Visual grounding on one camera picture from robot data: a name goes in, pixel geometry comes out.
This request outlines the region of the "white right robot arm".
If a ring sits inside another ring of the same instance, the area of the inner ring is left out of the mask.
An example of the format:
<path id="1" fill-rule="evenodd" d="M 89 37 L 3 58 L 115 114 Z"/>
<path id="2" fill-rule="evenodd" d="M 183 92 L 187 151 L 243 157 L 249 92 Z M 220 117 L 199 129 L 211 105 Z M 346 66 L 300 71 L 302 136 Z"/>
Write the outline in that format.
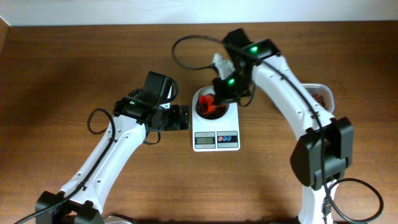
<path id="1" fill-rule="evenodd" d="M 302 208 L 296 223 L 333 223 L 333 198 L 352 164 L 354 129 L 348 118 L 336 119 L 302 86 L 280 50 L 269 40 L 252 42 L 242 29 L 221 41 L 229 59 L 214 61 L 215 102 L 239 103 L 263 90 L 290 124 L 297 144 L 290 157 L 302 184 Z"/>

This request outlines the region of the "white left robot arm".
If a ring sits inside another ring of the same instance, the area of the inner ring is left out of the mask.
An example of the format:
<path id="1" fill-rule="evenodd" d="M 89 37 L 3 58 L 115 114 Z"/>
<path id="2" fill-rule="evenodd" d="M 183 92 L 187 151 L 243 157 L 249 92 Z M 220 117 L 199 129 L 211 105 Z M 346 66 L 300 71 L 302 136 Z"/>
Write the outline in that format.
<path id="1" fill-rule="evenodd" d="M 132 218 L 113 214 L 103 217 L 108 194 L 133 152 L 149 144 L 154 132 L 190 127 L 187 105 L 172 105 L 177 82 L 161 73 L 149 72 L 141 89 L 117 101 L 107 113 L 107 128 L 93 152 L 57 194 L 44 192 L 35 204 L 36 223 L 132 223 Z"/>

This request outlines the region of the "red plastic scoop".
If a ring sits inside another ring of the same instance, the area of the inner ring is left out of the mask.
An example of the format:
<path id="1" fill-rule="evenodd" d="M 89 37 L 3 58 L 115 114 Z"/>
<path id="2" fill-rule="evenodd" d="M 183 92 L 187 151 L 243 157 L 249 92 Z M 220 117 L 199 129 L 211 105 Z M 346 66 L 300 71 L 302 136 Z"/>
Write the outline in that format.
<path id="1" fill-rule="evenodd" d="M 215 104 L 215 96 L 213 94 L 202 95 L 198 100 L 200 106 L 200 112 L 203 114 L 210 114 L 216 111 L 216 109 L 220 107 L 224 107 L 224 105 L 216 105 Z"/>

